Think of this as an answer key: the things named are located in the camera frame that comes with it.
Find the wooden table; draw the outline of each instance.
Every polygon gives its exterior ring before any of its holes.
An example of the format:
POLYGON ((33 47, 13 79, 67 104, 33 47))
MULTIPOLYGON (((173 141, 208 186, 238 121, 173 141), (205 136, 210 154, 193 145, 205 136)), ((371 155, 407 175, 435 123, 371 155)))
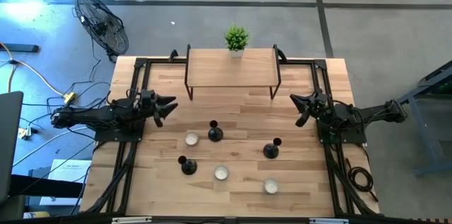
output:
POLYGON ((193 88, 211 87, 265 87, 273 99, 281 82, 273 48, 246 48, 242 58, 232 58, 227 49, 189 49, 188 58, 186 87, 191 100, 193 88))
MULTIPOLYGON (((123 98, 130 87, 135 57, 119 57, 112 79, 110 99, 123 98)), ((343 59, 327 59, 333 97, 353 103, 343 59)), ((297 109, 290 93, 313 91, 311 71, 302 65, 281 65, 282 84, 274 100, 262 88, 199 88, 190 101, 184 87, 184 64, 154 64, 148 89, 177 96, 178 108, 162 128, 146 123, 133 170, 127 215, 145 216, 332 216, 323 147, 311 118, 302 128, 295 126, 297 109), (217 120, 225 137, 208 140, 209 121, 217 120), (184 142, 195 131, 195 147, 184 142), (282 139, 280 154, 268 160, 262 148, 275 137, 282 139), (177 158, 185 155, 198 162, 192 176, 182 173, 177 158), (215 180, 213 170, 226 165, 227 181, 215 180), (279 182, 275 195, 262 192, 267 178, 279 182)), ((94 156, 82 210, 95 202, 112 178, 118 143, 110 142, 94 156)), ((345 157, 353 166, 369 169, 362 149, 344 145, 345 157)), ((119 185, 116 203, 119 202, 119 185)), ((343 190, 338 185, 341 206, 343 190)), ((377 203, 368 193, 359 195, 374 211, 377 203)))

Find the paper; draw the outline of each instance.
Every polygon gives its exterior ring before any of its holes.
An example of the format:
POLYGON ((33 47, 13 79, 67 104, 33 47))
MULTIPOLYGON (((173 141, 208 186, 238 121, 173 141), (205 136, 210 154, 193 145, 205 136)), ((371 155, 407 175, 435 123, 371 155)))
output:
MULTIPOLYGON (((58 167, 65 160, 54 160, 52 163, 52 168, 58 167)), ((72 182, 75 179, 79 179, 83 175, 86 174, 86 170, 91 166, 91 160, 68 160, 61 167, 58 167, 55 171, 51 172, 49 175, 49 179, 60 180, 72 182)), ((85 181, 85 177, 79 179, 78 183, 83 183, 85 181)), ((77 198, 75 199, 67 199, 67 198, 52 198, 48 196, 43 196, 41 198, 40 205, 41 206, 73 206, 77 202, 77 198)))

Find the white pot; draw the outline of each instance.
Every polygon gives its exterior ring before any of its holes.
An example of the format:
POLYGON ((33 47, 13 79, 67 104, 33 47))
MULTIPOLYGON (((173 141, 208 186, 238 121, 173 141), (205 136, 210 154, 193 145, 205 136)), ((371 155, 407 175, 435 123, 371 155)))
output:
POLYGON ((232 58, 240 58, 243 56, 243 52, 245 52, 245 50, 239 50, 239 51, 232 51, 229 50, 229 53, 231 54, 232 58))

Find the gray floor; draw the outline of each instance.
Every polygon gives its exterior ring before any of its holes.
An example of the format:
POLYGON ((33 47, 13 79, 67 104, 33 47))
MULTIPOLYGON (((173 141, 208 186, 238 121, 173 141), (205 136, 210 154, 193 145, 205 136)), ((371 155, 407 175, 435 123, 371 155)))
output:
MULTIPOLYGON (((192 1, 305 1, 315 0, 192 0, 192 1)), ((324 0, 345 3, 447 4, 451 0, 324 0)), ((0 4, 0 40, 33 43, 39 54, 13 54, 40 71, 59 90, 74 81, 87 79, 95 63, 90 37, 72 6, 30 3, 0 4)), ((231 23, 251 32, 251 47, 273 43, 290 57, 325 57, 316 8, 238 8, 176 6, 110 6, 123 19, 129 36, 127 55, 168 55, 192 47, 222 48, 222 33, 231 23)), ((350 10, 327 9, 326 19, 335 57, 345 58, 355 102, 359 107, 380 105, 397 98, 416 85, 421 77, 451 59, 452 11, 438 10, 350 10)), ((102 62, 96 81, 111 80, 114 65, 95 44, 102 62)), ((0 89, 6 89, 9 65, 0 67, 0 89)), ((77 91, 85 89, 79 86, 77 91)), ((13 90, 25 93, 24 102, 45 103, 55 96, 31 71, 19 68, 13 90)), ((89 90, 81 104, 105 95, 106 85, 89 90)), ((24 107, 23 117, 36 118, 46 107, 24 107)), ((48 117, 39 121, 46 131, 30 141, 18 141, 16 160, 63 131, 51 128, 48 117)), ((369 126, 371 169, 382 213, 404 218, 451 217, 452 172, 415 177, 412 169, 427 159, 414 121, 383 122, 369 126)), ((77 135, 63 136, 14 168, 25 174, 45 167, 54 158, 67 158, 89 143, 77 135)), ((89 158, 92 149, 76 158, 89 158)))

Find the white candle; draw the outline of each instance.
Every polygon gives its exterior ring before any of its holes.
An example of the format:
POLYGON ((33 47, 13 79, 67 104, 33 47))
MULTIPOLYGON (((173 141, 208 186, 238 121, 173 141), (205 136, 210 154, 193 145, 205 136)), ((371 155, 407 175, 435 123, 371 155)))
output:
POLYGON ((214 171, 218 180, 225 180, 229 176, 229 170, 224 165, 217 166, 214 171))
POLYGON ((269 194, 274 194, 278 191, 278 183, 274 179, 267 179, 263 181, 263 188, 269 194))
POLYGON ((194 132, 190 132, 185 136, 185 143, 189 146, 194 146, 198 143, 199 136, 194 132))

